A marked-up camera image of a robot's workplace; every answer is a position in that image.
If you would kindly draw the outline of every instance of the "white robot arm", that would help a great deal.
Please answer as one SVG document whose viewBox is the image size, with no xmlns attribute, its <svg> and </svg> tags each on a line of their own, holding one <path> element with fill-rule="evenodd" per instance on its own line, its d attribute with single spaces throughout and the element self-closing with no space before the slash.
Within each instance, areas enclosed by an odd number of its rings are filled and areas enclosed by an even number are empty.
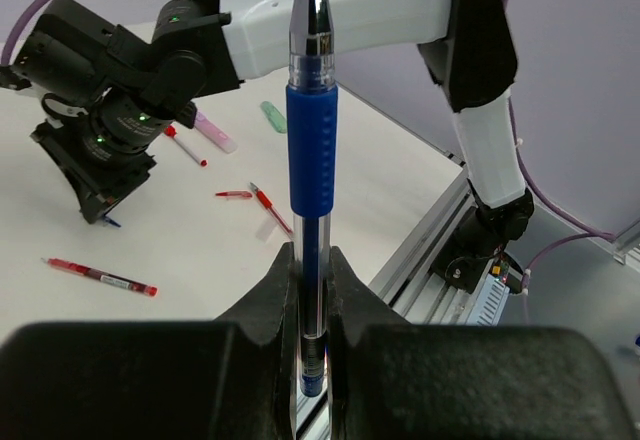
<svg viewBox="0 0 640 440">
<path fill-rule="evenodd" d="M 292 5 L 293 0 L 221 0 L 221 10 L 232 13 L 232 22 L 223 32 L 240 79 L 259 78 L 289 64 Z M 335 52 L 344 53 L 381 45 L 437 43 L 447 37 L 452 0 L 331 0 L 331 9 Z M 509 61 L 515 74 L 515 57 Z M 505 89 L 485 105 L 460 109 L 453 119 L 469 179 L 490 208 L 505 205 L 525 192 L 509 124 L 508 99 Z"/>
</svg>

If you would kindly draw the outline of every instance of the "white table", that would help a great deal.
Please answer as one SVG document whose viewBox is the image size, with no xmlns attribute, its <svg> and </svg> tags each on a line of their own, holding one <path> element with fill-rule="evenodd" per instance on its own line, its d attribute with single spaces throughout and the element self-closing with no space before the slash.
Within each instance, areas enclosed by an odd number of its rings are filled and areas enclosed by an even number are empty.
<svg viewBox="0 0 640 440">
<path fill-rule="evenodd" d="M 134 29 L 149 33 L 148 26 Z M 196 131 L 179 136 L 209 160 L 198 167 L 170 139 L 151 146 L 151 178 L 112 217 L 123 227 L 88 225 L 70 186 L 29 134 L 44 114 L 38 102 L 0 92 L 0 342 L 44 320 L 212 319 L 266 273 L 287 241 L 256 237 L 267 213 L 255 200 L 225 201 L 222 190 L 255 182 L 288 219 L 286 136 L 259 109 L 285 111 L 287 72 L 198 107 L 239 145 L 227 155 Z M 332 244 L 368 283 L 459 169 L 428 145 L 342 91 Z M 59 257 L 159 288 L 155 298 L 56 271 Z"/>
</svg>

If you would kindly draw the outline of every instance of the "pen cap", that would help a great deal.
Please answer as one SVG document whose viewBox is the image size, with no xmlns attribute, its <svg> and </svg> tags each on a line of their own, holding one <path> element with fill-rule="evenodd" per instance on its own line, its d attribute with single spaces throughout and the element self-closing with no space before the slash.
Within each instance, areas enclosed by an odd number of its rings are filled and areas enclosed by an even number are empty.
<svg viewBox="0 0 640 440">
<path fill-rule="evenodd" d="M 238 148 L 229 135 L 211 123 L 200 111 L 196 114 L 195 128 L 226 153 L 234 152 Z"/>
<path fill-rule="evenodd" d="M 271 102 L 262 102 L 260 109 L 267 117 L 267 120 L 278 133 L 287 133 L 287 119 L 284 118 L 280 110 L 278 110 Z"/>
</svg>

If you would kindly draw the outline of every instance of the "silver pen tip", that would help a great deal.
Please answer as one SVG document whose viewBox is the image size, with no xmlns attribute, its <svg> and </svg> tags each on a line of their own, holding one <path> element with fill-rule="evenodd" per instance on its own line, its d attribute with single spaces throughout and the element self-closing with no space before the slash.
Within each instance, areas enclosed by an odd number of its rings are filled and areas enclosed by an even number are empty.
<svg viewBox="0 0 640 440">
<path fill-rule="evenodd" d="M 289 46 L 296 55 L 333 53 L 333 21 L 329 0 L 293 0 Z"/>
</svg>

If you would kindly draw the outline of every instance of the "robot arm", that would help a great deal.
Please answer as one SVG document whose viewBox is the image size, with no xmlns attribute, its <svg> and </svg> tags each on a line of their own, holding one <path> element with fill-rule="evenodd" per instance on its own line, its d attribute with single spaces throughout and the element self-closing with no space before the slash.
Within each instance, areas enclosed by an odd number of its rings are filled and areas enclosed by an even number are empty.
<svg viewBox="0 0 640 440">
<path fill-rule="evenodd" d="M 193 126 L 193 98 L 289 64 L 292 6 L 293 0 L 173 0 L 146 44 L 72 0 L 54 0 L 11 72 L 0 77 L 10 87 L 13 75 L 14 88 L 27 79 L 88 111 L 62 119 L 62 128 L 41 124 L 33 138 L 70 180 L 93 223 L 148 178 L 155 162 L 145 150 L 171 120 Z M 467 271 L 474 277 L 519 238 L 533 213 L 509 123 L 517 57 L 501 0 L 331 0 L 331 6 L 335 53 L 414 43 L 447 97 L 478 208 L 435 268 L 470 289 Z"/>
</svg>

